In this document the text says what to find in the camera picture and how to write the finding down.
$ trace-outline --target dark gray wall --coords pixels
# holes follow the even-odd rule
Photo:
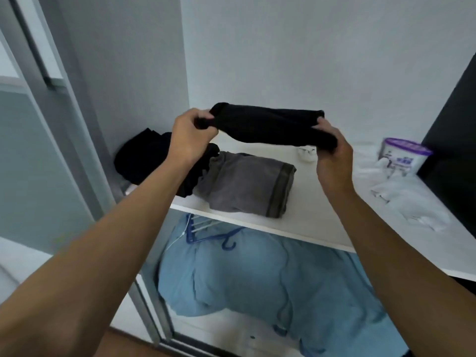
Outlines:
[[[476,56],[423,144],[435,154],[420,177],[476,237]]]
[[[92,221],[27,95],[0,92],[0,236],[54,253]]]

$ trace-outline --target folded black shirt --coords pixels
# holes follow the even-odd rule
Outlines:
[[[139,185],[150,173],[163,163],[169,152],[172,133],[159,133],[145,129],[127,141],[114,158],[116,171],[132,184]],[[208,171],[210,158],[217,156],[220,149],[210,143],[203,156],[191,168],[186,178],[178,188],[176,195],[186,197],[192,194],[203,170]]]
[[[245,143],[317,146],[333,151],[337,139],[325,131],[313,129],[324,111],[271,109],[218,103],[211,108],[214,119],[197,119],[199,129],[214,126],[232,138]]]

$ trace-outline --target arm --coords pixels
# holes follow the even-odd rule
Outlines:
[[[334,154],[319,152],[318,178],[378,297],[418,357],[474,356],[476,297],[405,242],[355,192],[352,148],[327,120]]]
[[[217,134],[192,109],[167,159],[130,196],[56,254],[0,307],[0,356],[92,356],[160,230],[175,192]]]

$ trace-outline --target hand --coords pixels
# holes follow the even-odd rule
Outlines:
[[[218,134],[218,130],[212,126],[205,130],[197,129],[193,121],[199,117],[206,119],[214,118],[206,110],[193,108],[175,119],[167,159],[178,163],[185,163],[188,168],[191,168],[200,159],[208,143]]]
[[[339,193],[353,193],[352,183],[352,156],[354,151],[339,129],[330,125],[322,117],[318,118],[318,125],[314,128],[326,131],[337,138],[337,148],[333,153],[318,150],[317,173],[319,182],[328,198]]]

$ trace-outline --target black panel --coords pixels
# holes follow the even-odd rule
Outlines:
[[[423,140],[426,185],[476,237],[476,55]]]

